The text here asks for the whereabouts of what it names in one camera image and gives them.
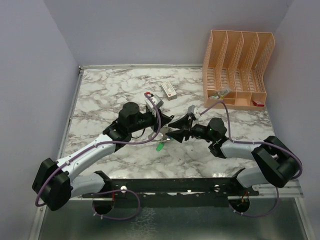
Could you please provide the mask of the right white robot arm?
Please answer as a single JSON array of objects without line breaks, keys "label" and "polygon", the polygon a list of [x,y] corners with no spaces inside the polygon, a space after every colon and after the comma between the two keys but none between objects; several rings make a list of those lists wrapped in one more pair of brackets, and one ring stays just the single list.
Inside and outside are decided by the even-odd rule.
[{"label": "right white robot arm", "polygon": [[284,187],[300,171],[301,166],[291,151],[275,136],[259,143],[240,143],[226,136],[227,128],[221,118],[212,118],[207,125],[194,124],[196,118],[186,114],[168,126],[175,129],[167,133],[178,142],[189,138],[205,140],[212,155],[221,159],[239,158],[255,161],[257,166],[236,174],[229,189],[240,196],[254,185],[271,184]]}]

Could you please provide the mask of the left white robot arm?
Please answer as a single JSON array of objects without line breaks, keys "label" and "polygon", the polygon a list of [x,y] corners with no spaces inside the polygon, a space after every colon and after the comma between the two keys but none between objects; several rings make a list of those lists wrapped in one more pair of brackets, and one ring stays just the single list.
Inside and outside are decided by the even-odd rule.
[{"label": "left white robot arm", "polygon": [[41,207],[39,201],[42,201],[52,211],[60,209],[76,194],[75,184],[80,180],[80,173],[103,157],[130,145],[134,132],[151,128],[158,133],[174,118],[173,115],[162,113],[161,106],[161,102],[148,101],[142,113],[137,103],[127,102],[119,111],[117,119],[96,140],[64,158],[43,160],[32,184],[37,194],[35,205]]}]

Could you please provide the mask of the large grey keyring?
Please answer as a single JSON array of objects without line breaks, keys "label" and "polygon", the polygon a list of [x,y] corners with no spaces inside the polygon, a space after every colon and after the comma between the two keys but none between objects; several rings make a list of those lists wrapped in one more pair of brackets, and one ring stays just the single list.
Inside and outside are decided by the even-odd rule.
[{"label": "large grey keyring", "polygon": [[152,142],[166,142],[170,141],[171,137],[167,136],[167,133],[171,132],[172,129],[168,126],[164,126],[160,129],[159,133],[156,135],[156,132],[152,132],[147,136],[147,139],[150,140],[153,138]]}]

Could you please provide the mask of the green key tag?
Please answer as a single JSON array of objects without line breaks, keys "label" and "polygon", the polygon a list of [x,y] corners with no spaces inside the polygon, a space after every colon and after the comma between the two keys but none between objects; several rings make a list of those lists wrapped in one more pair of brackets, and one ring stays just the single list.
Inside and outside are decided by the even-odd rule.
[{"label": "green key tag", "polygon": [[157,152],[161,151],[163,149],[164,145],[165,145],[164,142],[160,142],[156,147],[156,151]]}]

